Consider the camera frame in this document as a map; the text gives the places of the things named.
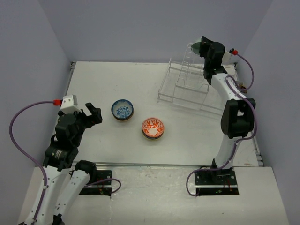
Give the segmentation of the pale green rimmed bowl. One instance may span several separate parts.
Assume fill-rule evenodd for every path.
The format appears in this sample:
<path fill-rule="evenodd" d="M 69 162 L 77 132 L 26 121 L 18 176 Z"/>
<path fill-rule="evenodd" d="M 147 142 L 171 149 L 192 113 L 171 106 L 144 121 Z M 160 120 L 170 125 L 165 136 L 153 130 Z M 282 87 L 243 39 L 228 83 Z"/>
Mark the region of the pale green rimmed bowl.
<path fill-rule="evenodd" d="M 195 42 L 191 45 L 190 49 L 194 54 L 200 55 L 200 46 L 201 46 L 201 41 Z"/>

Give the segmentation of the dark blue bowl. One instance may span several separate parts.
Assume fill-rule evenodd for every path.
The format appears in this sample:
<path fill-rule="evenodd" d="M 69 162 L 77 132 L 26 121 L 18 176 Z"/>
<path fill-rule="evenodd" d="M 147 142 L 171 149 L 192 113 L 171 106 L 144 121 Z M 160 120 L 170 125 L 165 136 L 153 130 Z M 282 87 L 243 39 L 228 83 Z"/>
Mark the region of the dark blue bowl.
<path fill-rule="evenodd" d="M 113 117 L 118 118 L 132 117 L 134 114 L 134 107 L 130 101 L 119 99 L 112 104 L 111 113 Z"/>

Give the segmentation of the white leaf pattern bowl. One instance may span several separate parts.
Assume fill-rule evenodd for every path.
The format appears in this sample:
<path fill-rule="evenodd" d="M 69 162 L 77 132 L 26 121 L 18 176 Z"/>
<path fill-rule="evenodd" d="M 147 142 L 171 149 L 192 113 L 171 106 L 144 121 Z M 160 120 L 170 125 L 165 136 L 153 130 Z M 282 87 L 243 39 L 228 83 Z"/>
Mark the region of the white leaf pattern bowl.
<path fill-rule="evenodd" d="M 118 118 L 118 117 L 114 117 L 116 120 L 118 121 L 127 121 L 131 118 L 131 116 L 125 117 L 125 118 Z"/>

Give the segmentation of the orange striped bowl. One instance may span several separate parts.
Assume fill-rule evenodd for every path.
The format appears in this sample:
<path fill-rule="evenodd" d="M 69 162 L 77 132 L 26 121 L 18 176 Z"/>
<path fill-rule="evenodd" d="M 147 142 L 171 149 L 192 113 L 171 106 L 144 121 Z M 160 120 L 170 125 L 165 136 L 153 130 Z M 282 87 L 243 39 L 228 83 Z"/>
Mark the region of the orange striped bowl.
<path fill-rule="evenodd" d="M 142 123 L 142 133 L 151 136 L 151 137 L 157 137 L 161 134 L 164 134 L 165 131 L 165 125 L 164 123 L 158 119 L 158 118 L 147 118 Z"/>

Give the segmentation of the yellow rimmed sun pattern bowl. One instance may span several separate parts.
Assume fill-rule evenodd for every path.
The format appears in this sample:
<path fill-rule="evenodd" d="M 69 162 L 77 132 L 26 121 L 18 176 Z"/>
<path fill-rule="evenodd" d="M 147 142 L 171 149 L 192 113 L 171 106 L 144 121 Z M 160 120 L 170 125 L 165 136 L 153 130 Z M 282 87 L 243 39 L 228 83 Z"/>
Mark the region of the yellow rimmed sun pattern bowl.
<path fill-rule="evenodd" d="M 143 136 L 146 137 L 149 140 L 158 140 L 159 138 L 161 138 L 163 136 L 163 134 L 161 134 L 160 136 L 157 136 L 157 137 L 151 137 L 151 136 L 148 136 L 148 135 L 143 133 Z"/>

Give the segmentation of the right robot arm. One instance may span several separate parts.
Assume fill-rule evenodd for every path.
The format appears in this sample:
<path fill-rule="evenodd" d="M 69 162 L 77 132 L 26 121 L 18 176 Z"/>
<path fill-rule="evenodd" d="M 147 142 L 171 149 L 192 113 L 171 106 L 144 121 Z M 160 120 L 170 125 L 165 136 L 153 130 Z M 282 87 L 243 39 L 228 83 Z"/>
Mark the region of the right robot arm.
<path fill-rule="evenodd" d="M 222 98 L 224 105 L 221 130 L 224 134 L 219 152 L 209 168 L 201 168 L 198 177 L 220 184 L 233 169 L 238 145 L 250 139 L 255 125 L 255 100 L 246 98 L 238 89 L 233 76 L 222 65 L 225 47 L 220 42 L 201 37 L 199 55 L 204 58 L 204 78 Z"/>

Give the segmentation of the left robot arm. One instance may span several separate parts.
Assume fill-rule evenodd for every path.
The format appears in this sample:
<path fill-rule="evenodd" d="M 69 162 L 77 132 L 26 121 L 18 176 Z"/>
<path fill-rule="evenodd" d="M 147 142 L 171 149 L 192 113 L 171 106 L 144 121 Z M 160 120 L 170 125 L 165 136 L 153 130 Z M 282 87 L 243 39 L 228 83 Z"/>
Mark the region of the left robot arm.
<path fill-rule="evenodd" d="M 81 160 L 64 190 L 61 190 L 73 161 L 78 154 L 86 129 L 102 123 L 101 109 L 86 103 L 90 115 L 86 115 L 75 103 L 65 100 L 52 101 L 59 105 L 58 121 L 50 145 L 45 151 L 42 165 L 42 180 L 31 212 L 23 222 L 25 225 L 62 225 L 63 217 L 87 184 L 97 180 L 96 165 Z"/>

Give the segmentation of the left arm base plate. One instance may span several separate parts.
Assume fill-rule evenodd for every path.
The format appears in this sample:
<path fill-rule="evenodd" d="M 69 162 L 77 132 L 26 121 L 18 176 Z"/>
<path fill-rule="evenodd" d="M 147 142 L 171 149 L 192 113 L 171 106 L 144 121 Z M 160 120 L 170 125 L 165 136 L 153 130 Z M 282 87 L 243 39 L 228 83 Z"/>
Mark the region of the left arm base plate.
<path fill-rule="evenodd" d="M 97 170 L 95 178 L 89 181 L 88 184 L 94 183 L 96 181 L 110 179 L 113 175 L 112 170 Z M 112 194 L 112 181 L 108 180 L 98 184 L 90 185 L 84 187 L 79 195 L 98 195 L 98 196 L 111 196 Z"/>

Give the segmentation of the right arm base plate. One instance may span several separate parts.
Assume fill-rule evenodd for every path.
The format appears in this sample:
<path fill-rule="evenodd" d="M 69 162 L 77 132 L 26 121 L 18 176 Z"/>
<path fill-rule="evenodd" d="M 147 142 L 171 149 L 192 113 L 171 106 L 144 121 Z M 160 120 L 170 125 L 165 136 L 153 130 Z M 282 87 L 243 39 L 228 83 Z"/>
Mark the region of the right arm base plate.
<path fill-rule="evenodd" d="M 233 168 L 195 173 L 196 196 L 239 195 Z"/>

